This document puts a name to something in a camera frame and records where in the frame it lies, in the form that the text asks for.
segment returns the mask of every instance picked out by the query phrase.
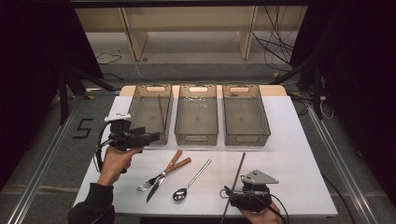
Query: white tabletop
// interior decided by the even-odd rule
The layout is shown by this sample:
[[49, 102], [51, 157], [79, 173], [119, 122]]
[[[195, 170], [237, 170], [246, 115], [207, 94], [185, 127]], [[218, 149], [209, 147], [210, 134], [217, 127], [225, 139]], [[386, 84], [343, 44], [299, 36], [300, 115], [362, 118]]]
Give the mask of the white tabletop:
[[[224, 186], [231, 188], [245, 151], [246, 157], [240, 175], [260, 170], [279, 181], [267, 187], [285, 205], [294, 217], [333, 217], [337, 211], [329, 191], [320, 175], [318, 165], [306, 140], [304, 130], [288, 96], [264, 96], [262, 101], [269, 121], [271, 136], [264, 147], [227, 147], [224, 145], [221, 86], [218, 86], [219, 137], [214, 147], [178, 146], [174, 134], [178, 86], [173, 87], [175, 97], [170, 122], [168, 144], [146, 147], [132, 158], [132, 166], [121, 175], [114, 187], [116, 213], [141, 217], [221, 217], [226, 199], [219, 192]], [[132, 97], [116, 97], [109, 116], [127, 113]], [[109, 135], [105, 130], [104, 139]], [[177, 149], [183, 153], [179, 161], [190, 157], [192, 162], [169, 174], [156, 193], [146, 203], [149, 190], [136, 188], [158, 175], [173, 158]], [[208, 159], [212, 162], [188, 188], [184, 201], [177, 203], [173, 193], [192, 180]], [[99, 174], [91, 162], [82, 182], [75, 204], [85, 200], [90, 183]], [[238, 179], [235, 189], [243, 186]], [[227, 217], [241, 217], [237, 208], [229, 206]]]

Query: gray floor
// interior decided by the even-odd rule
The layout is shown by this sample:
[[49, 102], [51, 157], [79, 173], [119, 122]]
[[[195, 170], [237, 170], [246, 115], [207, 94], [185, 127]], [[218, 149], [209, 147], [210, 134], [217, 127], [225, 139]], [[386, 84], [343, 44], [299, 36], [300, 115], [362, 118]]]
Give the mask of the gray floor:
[[[268, 37], [267, 33], [258, 35]], [[289, 39], [290, 44], [293, 42], [293, 36], [295, 37], [293, 34]], [[255, 40], [252, 43], [249, 59], [241, 60], [234, 33], [152, 33], [149, 35], [142, 60], [136, 64], [130, 58], [123, 34], [88, 34], [88, 37], [97, 55], [107, 52], [122, 56], [114, 63], [101, 65], [103, 73], [124, 78], [124, 80], [120, 80], [112, 75], [105, 75], [105, 81], [116, 87], [154, 81], [177, 84], [193, 81], [268, 83], [274, 79], [274, 73], [279, 72], [264, 62], [264, 52]], [[98, 58], [98, 62], [108, 63], [117, 58], [118, 56], [102, 55]], [[268, 63], [275, 63], [281, 69], [289, 69], [287, 65], [273, 60], [270, 54], [266, 54], [265, 58]], [[296, 91], [295, 82], [297, 80], [298, 77], [294, 77], [285, 82], [286, 90]], [[89, 82], [86, 82], [85, 85], [88, 89], [96, 88]], [[66, 223], [67, 212], [77, 196], [92, 158], [95, 141], [103, 125], [103, 117], [107, 115], [117, 92], [88, 91], [87, 95], [93, 96], [92, 99], [81, 100], [78, 97], [73, 99], [73, 95], [70, 94], [69, 102], [72, 108], [76, 109], [75, 113], [65, 130], [64, 139], [51, 161], [37, 194], [27, 210], [23, 223]], [[296, 113], [304, 111], [305, 105], [297, 101], [294, 104]], [[327, 105], [324, 106], [324, 109], [332, 111]], [[14, 206], [34, 176], [42, 158], [48, 153], [52, 138], [60, 129], [58, 125], [60, 120], [59, 101], [54, 100], [46, 116], [46, 121], [37, 132], [31, 150], [25, 153], [0, 194], [0, 223], [7, 223]], [[88, 138], [75, 139], [74, 136], [85, 134], [85, 132], [77, 130], [82, 119], [92, 119], [84, 122], [84, 127], [89, 127], [92, 130]], [[320, 171], [340, 190], [357, 223], [364, 223], [311, 116], [309, 114], [301, 115], [300, 121]], [[350, 141], [336, 114], [332, 119], [324, 119], [323, 123], [343, 158], [347, 161], [347, 167], [372, 207], [378, 222], [396, 223], [395, 207], [376, 182], [364, 159], [355, 152], [357, 149]], [[339, 215], [326, 219], [292, 217], [290, 223], [351, 223], [350, 216], [340, 197], [334, 188], [328, 183], [326, 184]], [[139, 223], [139, 221], [139, 217], [117, 217], [116, 223]]]

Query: spoon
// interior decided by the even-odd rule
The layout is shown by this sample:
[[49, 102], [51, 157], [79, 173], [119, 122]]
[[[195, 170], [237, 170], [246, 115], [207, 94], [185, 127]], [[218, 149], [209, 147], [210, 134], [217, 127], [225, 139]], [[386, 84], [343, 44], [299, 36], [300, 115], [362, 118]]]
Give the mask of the spoon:
[[201, 174], [201, 172], [206, 168], [206, 166], [212, 162], [211, 159], [207, 160], [207, 162], [205, 163], [205, 165], [201, 168], [201, 170], [198, 172], [198, 174], [192, 179], [192, 181], [190, 181], [190, 183], [186, 186], [186, 188], [183, 189], [178, 189], [174, 195], [173, 198], [175, 201], [181, 201], [184, 198], [186, 198], [187, 196], [187, 188], [194, 182], [194, 180]]

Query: sleeve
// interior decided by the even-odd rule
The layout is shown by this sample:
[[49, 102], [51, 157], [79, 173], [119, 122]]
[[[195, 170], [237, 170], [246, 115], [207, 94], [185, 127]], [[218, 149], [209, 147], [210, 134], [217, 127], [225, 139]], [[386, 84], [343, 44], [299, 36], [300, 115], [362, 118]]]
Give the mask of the sleeve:
[[114, 223], [113, 189], [113, 186], [91, 183], [85, 201], [76, 204], [70, 210], [67, 216], [68, 223]]

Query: floor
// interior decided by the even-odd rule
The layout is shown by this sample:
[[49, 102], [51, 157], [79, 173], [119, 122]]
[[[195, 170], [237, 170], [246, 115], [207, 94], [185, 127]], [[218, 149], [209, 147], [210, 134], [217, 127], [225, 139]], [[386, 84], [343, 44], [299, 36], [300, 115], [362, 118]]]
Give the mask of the floor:
[[[257, 36], [268, 39], [269, 33], [257, 33]], [[287, 43], [292, 45], [295, 36], [291, 33]], [[249, 59], [242, 60], [235, 33], [229, 32], [150, 33], [142, 58], [136, 63], [130, 57], [123, 34], [87, 34], [87, 37], [105, 74], [105, 82], [115, 87], [163, 81], [175, 84], [196, 81], [263, 84], [274, 80], [274, 75], [285, 73], [281, 70], [290, 69], [269, 52], [264, 52], [256, 40], [252, 40]], [[272, 50], [283, 56], [279, 48]], [[297, 80], [298, 76], [282, 85], [288, 92], [297, 92]], [[103, 117], [119, 94], [100, 90], [89, 82], [84, 85], [88, 89], [85, 97], [69, 94], [71, 114], [65, 125], [59, 125], [58, 99], [54, 99], [49, 107], [32, 148], [25, 153], [0, 194], [0, 223], [13, 223], [9, 221], [16, 220], [12, 218], [19, 214], [18, 211], [23, 211], [19, 223], [67, 222], [67, 212], [91, 161]], [[331, 105], [323, 104], [327, 118], [317, 121], [312, 106], [301, 98], [309, 96], [309, 92], [305, 92], [292, 99], [318, 167], [331, 182], [326, 181], [326, 184], [339, 215], [326, 219], [291, 217], [290, 223], [352, 223], [351, 216], [356, 223], [396, 223], [395, 207], [376, 182], [359, 149], [350, 141], [336, 111], [332, 112]], [[87, 133], [79, 131], [78, 127], [91, 130]], [[29, 189], [33, 195], [26, 195]], [[340, 195], [346, 200], [347, 207]], [[140, 217], [116, 218], [116, 223], [159, 221]], [[164, 222], [176, 223], [172, 219], [161, 219], [161, 223]], [[231, 220], [226, 219], [224, 223], [231, 223]]]

